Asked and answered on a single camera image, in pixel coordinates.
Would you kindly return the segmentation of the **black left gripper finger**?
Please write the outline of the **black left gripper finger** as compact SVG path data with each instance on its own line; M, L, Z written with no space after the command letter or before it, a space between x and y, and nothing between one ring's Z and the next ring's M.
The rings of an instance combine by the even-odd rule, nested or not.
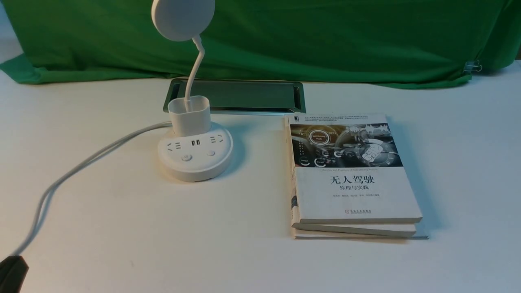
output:
M0 264L0 292L20 293L28 273L28 265L22 256L8 256Z

